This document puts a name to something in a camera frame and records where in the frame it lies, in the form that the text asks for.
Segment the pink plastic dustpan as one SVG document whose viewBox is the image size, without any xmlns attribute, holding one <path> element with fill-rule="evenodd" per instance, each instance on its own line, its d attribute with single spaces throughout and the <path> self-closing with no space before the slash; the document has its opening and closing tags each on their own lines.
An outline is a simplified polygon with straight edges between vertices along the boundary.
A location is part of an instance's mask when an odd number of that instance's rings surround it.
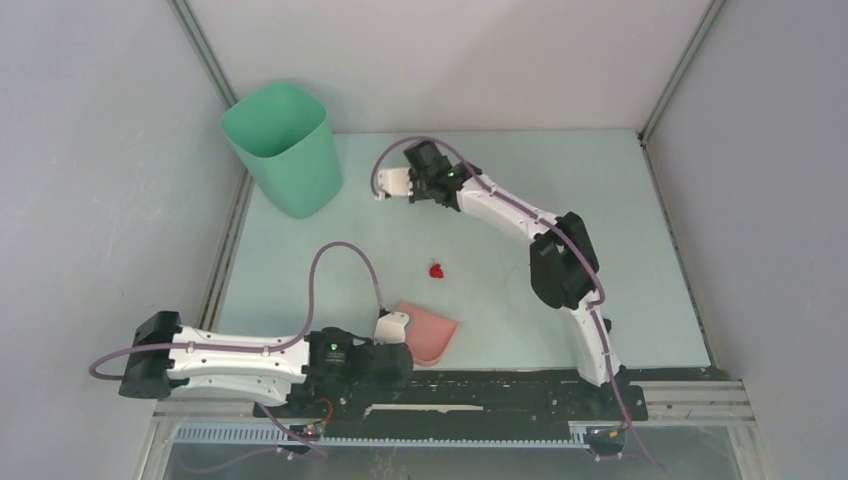
<svg viewBox="0 0 848 480">
<path fill-rule="evenodd" d="M 443 358 L 460 323 L 402 302 L 399 311 L 409 316 L 405 327 L 404 343 L 410 350 L 413 363 L 420 367 L 433 367 Z"/>
</svg>

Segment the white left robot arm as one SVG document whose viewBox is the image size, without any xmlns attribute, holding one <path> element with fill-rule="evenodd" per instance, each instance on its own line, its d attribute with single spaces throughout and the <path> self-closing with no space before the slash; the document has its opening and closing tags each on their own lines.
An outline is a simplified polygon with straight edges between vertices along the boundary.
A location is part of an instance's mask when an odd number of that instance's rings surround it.
<svg viewBox="0 0 848 480">
<path fill-rule="evenodd" d="M 161 311 L 139 326 L 119 393 L 135 399 L 246 399 L 304 416 L 321 398 L 403 386 L 413 370 L 410 317 L 382 312 L 374 338 L 337 327 L 293 337 L 223 335 Z"/>
</svg>

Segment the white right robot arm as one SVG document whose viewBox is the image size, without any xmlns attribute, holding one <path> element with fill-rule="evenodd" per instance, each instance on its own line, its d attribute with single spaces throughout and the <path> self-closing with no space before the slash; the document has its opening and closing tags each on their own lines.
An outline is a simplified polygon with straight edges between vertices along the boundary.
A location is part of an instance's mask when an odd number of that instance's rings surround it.
<svg viewBox="0 0 848 480">
<path fill-rule="evenodd" d="M 556 216 L 532 206 L 464 159 L 452 163 L 443 153 L 447 147 L 421 138 L 404 149 L 409 163 L 404 186 L 410 202 L 432 200 L 483 220 L 527 247 L 533 292 L 562 313 L 572 329 L 577 371 L 588 383 L 581 392 L 583 408 L 596 418 L 619 409 L 623 423 L 632 426 L 623 398 L 627 369 L 600 312 L 606 292 L 584 221 L 573 212 Z"/>
</svg>

